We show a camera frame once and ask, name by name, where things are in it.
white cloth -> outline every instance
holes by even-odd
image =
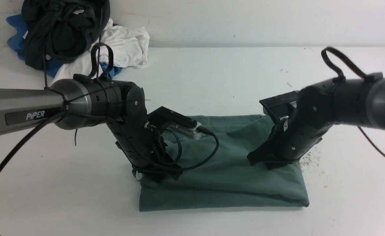
[[[102,33],[101,42],[111,47],[113,51],[114,67],[134,66],[141,68],[147,64],[147,52],[149,49],[150,36],[144,27],[129,29],[122,26],[113,26],[110,18]],[[73,74],[88,75],[92,69],[91,63],[92,47],[80,55],[74,62],[63,64],[57,72],[53,83],[60,79],[72,79]],[[99,61],[108,63],[108,50],[101,47]]]

blue cloth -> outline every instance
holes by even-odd
[[[8,39],[8,46],[17,53],[17,56],[20,60],[25,61],[26,58],[22,55],[23,46],[25,45],[25,39],[23,36],[28,30],[25,21],[23,21],[22,15],[12,15],[6,18],[6,22],[16,29],[16,34],[10,39]],[[100,63],[102,70],[106,70],[108,67],[107,63]],[[51,77],[55,77],[57,72],[59,71],[62,63],[58,62],[54,58],[47,60],[47,75]],[[122,71],[121,67],[114,67],[113,70],[110,71],[109,76],[113,78],[118,75]]]

brown cable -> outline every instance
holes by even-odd
[[[362,127],[357,127],[359,128],[360,132],[362,132],[362,134],[365,136],[365,138],[369,141],[369,143],[377,150],[377,152],[379,152],[384,158],[385,158],[385,154],[383,153],[383,151],[381,151],[375,144],[374,142],[369,138],[369,136],[365,133],[365,131],[362,129]]]

black cable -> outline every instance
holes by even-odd
[[[116,87],[118,87],[118,86],[112,85],[112,86],[107,87],[107,88],[101,88],[101,89],[93,90],[93,91],[91,91],[91,92],[89,92],[89,93],[86,93],[86,94],[80,95],[80,96],[78,96],[78,97],[75,97],[75,98],[73,98],[73,99],[71,99],[71,100],[68,100],[67,102],[68,102],[68,103],[71,103],[71,102],[73,102],[73,101],[75,101],[75,100],[77,100],[77,99],[80,99],[80,98],[82,98],[82,97],[86,97],[86,96],[89,96],[89,95],[91,95],[91,94],[94,94],[94,93],[97,93],[97,92],[100,92],[100,91],[105,91],[105,90],[107,90],[107,89],[113,89],[113,88],[116,88]]]
[[[77,144],[76,144],[76,136],[77,136],[77,131],[79,129],[77,128],[76,131],[74,132],[74,146],[77,147]]]
[[[102,19],[102,12],[103,8],[101,8],[101,20],[99,21],[99,43],[101,43],[101,37],[102,37],[102,24],[103,24],[103,19]],[[96,79],[99,78],[99,56],[101,55],[101,47],[98,48],[98,61],[97,61],[97,70],[96,70]]]
[[[365,136],[365,138],[369,141],[369,143],[376,149],[377,152],[379,152],[384,158],[385,158],[385,154],[383,153],[383,151],[381,151],[375,144],[374,142],[369,138],[369,136],[365,133],[365,131],[362,129],[362,127],[358,127],[360,132],[362,132],[363,136]]]
[[[49,89],[50,87],[48,87],[48,82],[47,82],[47,63],[46,63],[46,60],[47,60],[47,54],[44,53],[44,58],[42,60],[43,69],[44,69],[44,89]]]
[[[327,47],[321,52],[322,59],[324,60],[325,64],[329,66],[332,70],[334,70],[338,74],[338,79],[345,80],[345,76],[343,74],[343,71],[338,68],[336,65],[334,65],[328,58],[328,55],[326,52],[331,52],[336,57],[338,57],[346,66],[351,69],[356,75],[358,75],[362,79],[368,79],[368,75],[366,75],[362,70],[359,69],[359,67],[356,66],[356,64],[353,63],[346,55],[344,55],[342,52],[338,51],[335,48]],[[374,142],[369,138],[369,136],[365,133],[365,131],[362,129],[362,127],[358,127],[360,132],[362,132],[363,136],[369,141],[369,143],[376,149],[377,152],[379,152],[384,158],[385,154],[383,151],[381,151]]]
[[[4,169],[4,167],[6,166],[6,164],[11,160],[11,158],[16,154],[17,151],[19,151],[19,149],[30,139],[32,138],[32,136],[34,136],[36,133],[38,133],[38,131],[40,131],[44,126],[46,126],[47,124],[53,122],[54,120],[56,120],[57,118],[59,118],[60,116],[63,116],[65,115],[65,112],[60,112],[56,115],[53,115],[52,117],[44,120],[43,122],[41,122],[40,124],[38,124],[33,130],[31,130],[25,137],[23,137],[23,139],[21,139],[17,144],[16,146],[9,152],[9,154],[5,157],[5,159],[2,161],[2,163],[0,163],[0,172]]]
[[[165,165],[173,165],[175,163],[177,163],[180,159],[181,159],[181,155],[182,155],[182,145],[181,145],[181,141],[179,140],[179,137],[176,135],[176,133],[174,133],[172,130],[170,129],[167,129],[167,128],[159,128],[159,127],[152,127],[153,129],[157,129],[157,130],[164,130],[164,131],[169,131],[173,134],[173,136],[175,136],[175,139],[176,139],[176,143],[178,144],[178,154],[176,155],[176,158],[175,160],[173,160],[172,162],[167,162],[165,161],[163,158],[160,158],[160,161],[162,161],[162,163],[164,163]]]
[[[117,129],[120,131],[120,133],[124,136],[124,138],[128,141],[128,143],[130,144],[131,148],[134,149],[134,151],[137,153],[137,155],[139,155],[143,160],[145,160],[146,162],[148,162],[149,164],[155,166],[155,167],[159,167],[161,168],[162,170],[168,170],[168,171],[186,171],[186,170],[192,170],[192,169],[195,169],[197,167],[200,167],[204,164],[206,164],[209,160],[211,160],[211,158],[213,158],[213,156],[215,155],[215,153],[217,152],[218,148],[219,148],[219,140],[217,138],[217,136],[214,134],[214,133],[209,133],[208,135],[212,136],[216,142],[216,147],[215,149],[213,150],[213,152],[206,158],[204,159],[202,162],[198,163],[198,164],[195,164],[193,166],[190,166],[190,167],[185,167],[185,168],[171,168],[171,167],[167,167],[167,166],[163,166],[163,165],[160,165],[158,163],[155,163],[153,162],[152,160],[149,160],[148,158],[146,157],[143,157],[142,154],[140,154],[139,151],[137,151],[137,149],[133,146],[133,144],[130,142],[130,140],[128,139],[128,137],[125,135],[125,133],[123,132],[123,130],[121,129],[121,127],[118,125],[118,123],[115,121],[115,119],[111,119],[111,118],[108,118],[108,120],[113,123]]]
[[[87,115],[87,114],[83,114],[83,113],[76,113],[76,112],[69,112],[69,114],[72,114],[72,115],[79,115],[79,116],[82,116],[82,117],[87,117],[87,118],[104,118],[103,116],[95,116],[95,115]],[[220,143],[219,143],[219,140],[217,138],[217,136],[214,134],[214,133],[211,133],[209,132],[207,129],[204,129],[202,128],[202,130],[206,130],[206,134],[209,135],[209,136],[212,136],[216,142],[216,147],[215,149],[213,150],[213,152],[206,158],[204,159],[202,162],[198,163],[198,164],[195,164],[193,166],[189,166],[189,167],[185,167],[185,168],[171,168],[171,167],[167,167],[167,166],[163,166],[161,164],[158,164],[158,163],[155,163],[153,162],[152,160],[149,160],[148,158],[146,157],[143,157],[142,154],[140,154],[140,152],[134,147],[134,145],[130,142],[130,140],[128,139],[128,137],[125,135],[124,131],[121,129],[120,125],[118,124],[118,122],[115,120],[115,119],[112,119],[110,117],[107,117],[107,121],[113,123],[113,125],[115,125],[115,127],[120,131],[120,133],[124,136],[124,138],[127,140],[127,142],[130,144],[131,148],[137,153],[137,155],[139,155],[143,160],[145,160],[146,162],[148,162],[149,164],[155,166],[155,167],[159,167],[161,168],[162,170],[168,170],[168,171],[186,171],[186,170],[192,170],[192,169],[195,169],[195,168],[198,168],[204,164],[206,164],[209,160],[211,160],[211,158],[213,158],[213,156],[215,155],[215,153],[217,152],[219,146],[220,146]]]

white wall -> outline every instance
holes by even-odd
[[[0,0],[5,18],[23,0]],[[385,0],[111,0],[111,17],[145,26],[151,46],[385,46]]]

